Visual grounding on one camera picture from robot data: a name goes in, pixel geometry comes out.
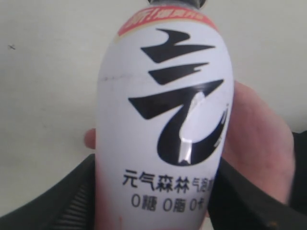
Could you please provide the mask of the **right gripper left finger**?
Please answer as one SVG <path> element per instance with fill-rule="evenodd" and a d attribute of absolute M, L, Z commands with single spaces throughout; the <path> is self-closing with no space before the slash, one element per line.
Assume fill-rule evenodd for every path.
<path fill-rule="evenodd" d="M 60 182 L 0 218 L 2 230 L 92 230 L 95 157 L 84 159 Z"/>

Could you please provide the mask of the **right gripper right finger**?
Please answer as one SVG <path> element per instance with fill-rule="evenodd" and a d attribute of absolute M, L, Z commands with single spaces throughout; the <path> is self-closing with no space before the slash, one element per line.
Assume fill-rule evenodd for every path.
<path fill-rule="evenodd" d="M 307 217 L 267 195 L 224 159 L 208 204 L 215 230 L 306 230 Z"/>

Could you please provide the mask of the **black sleeved forearm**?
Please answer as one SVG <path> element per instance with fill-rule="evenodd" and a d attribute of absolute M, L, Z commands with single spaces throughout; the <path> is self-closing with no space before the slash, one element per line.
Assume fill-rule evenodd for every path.
<path fill-rule="evenodd" d="M 290 206 L 301 213 L 307 212 L 307 131 L 293 133 L 295 175 Z"/>

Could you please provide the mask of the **person's open hand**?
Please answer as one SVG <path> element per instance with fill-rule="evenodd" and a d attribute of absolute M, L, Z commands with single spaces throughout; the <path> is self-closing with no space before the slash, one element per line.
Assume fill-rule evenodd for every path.
<path fill-rule="evenodd" d="M 222 156 L 266 194 L 290 202 L 295 175 L 291 129 L 253 89 L 238 81 Z"/>

